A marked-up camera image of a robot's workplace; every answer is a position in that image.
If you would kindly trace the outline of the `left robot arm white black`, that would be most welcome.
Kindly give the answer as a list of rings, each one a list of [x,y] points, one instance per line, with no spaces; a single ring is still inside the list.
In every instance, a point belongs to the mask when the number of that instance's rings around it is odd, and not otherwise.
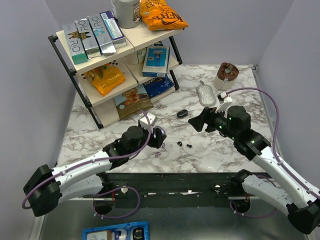
[[[41,165],[23,187],[22,207],[40,217],[69,199],[93,195],[107,197],[111,185],[104,179],[106,173],[127,163],[146,146],[159,149],[166,137],[160,126],[151,130],[131,126],[121,138],[90,157],[62,167]]]

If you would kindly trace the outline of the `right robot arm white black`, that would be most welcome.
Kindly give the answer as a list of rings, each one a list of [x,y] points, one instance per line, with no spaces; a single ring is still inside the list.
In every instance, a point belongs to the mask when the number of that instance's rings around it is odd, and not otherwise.
[[[251,128],[251,116],[242,106],[231,106],[227,112],[206,107],[200,115],[188,120],[197,131],[218,131],[230,138],[236,150],[260,166],[279,187],[264,183],[247,170],[241,170],[230,183],[230,191],[241,196],[254,195],[285,214],[301,233],[309,235],[320,224],[320,190],[299,175],[283,158],[273,152],[271,143]]]

